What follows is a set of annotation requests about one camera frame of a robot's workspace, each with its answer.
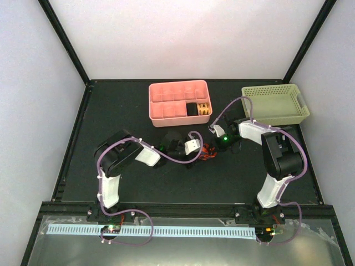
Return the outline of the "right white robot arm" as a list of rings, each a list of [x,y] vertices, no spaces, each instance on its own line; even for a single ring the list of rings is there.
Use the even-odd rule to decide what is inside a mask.
[[[255,119],[229,120],[227,129],[214,121],[209,129],[216,135],[215,149],[225,150],[242,139],[262,147],[265,181],[254,203],[252,216],[258,223],[266,223],[275,214],[280,199],[290,182],[302,177],[308,168],[307,157],[291,126],[275,127]]]

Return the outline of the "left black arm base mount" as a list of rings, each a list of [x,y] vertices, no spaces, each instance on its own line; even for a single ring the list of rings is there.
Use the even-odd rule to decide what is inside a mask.
[[[130,210],[129,212],[122,213],[120,215],[113,215],[114,213],[123,211],[119,206],[113,206],[110,209],[104,208],[104,210],[109,213],[105,214],[100,204],[91,205],[87,214],[88,222],[97,222],[97,223],[114,223],[118,224],[120,222],[133,222],[135,217],[139,215],[138,211]]]

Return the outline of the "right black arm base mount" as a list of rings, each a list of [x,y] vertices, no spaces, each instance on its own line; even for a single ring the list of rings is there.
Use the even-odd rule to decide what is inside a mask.
[[[280,216],[280,206],[262,208],[257,202],[252,204],[241,204],[234,208],[236,223],[249,225],[274,225],[285,224],[285,219]]]

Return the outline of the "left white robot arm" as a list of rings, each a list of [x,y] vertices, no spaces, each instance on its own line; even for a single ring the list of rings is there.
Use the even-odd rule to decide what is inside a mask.
[[[123,129],[98,145],[94,159],[98,172],[98,201],[102,204],[99,214],[106,221],[119,215],[119,182],[125,169],[133,162],[140,162],[157,169],[168,161],[191,167],[202,155],[204,142],[201,134],[191,131],[187,137],[169,131],[157,145],[151,145],[134,137]]]

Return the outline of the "orange navy striped tie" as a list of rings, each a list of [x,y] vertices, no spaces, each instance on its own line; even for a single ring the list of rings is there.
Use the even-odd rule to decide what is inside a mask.
[[[202,152],[199,156],[199,159],[206,161],[206,160],[216,157],[216,155],[217,155],[216,148],[213,145],[209,145],[207,143],[204,143],[203,147],[202,147]]]

